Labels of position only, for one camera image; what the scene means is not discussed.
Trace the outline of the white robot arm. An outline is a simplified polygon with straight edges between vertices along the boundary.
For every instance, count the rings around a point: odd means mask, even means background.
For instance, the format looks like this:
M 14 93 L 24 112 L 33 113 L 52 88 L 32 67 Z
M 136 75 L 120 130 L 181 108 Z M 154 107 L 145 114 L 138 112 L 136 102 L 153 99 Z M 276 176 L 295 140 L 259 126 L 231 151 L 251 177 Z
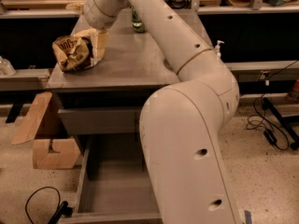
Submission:
M 85 0 L 92 28 L 133 6 L 178 76 L 151 95 L 139 131 L 163 224 L 242 224 L 218 144 L 239 88 L 217 52 L 164 0 Z

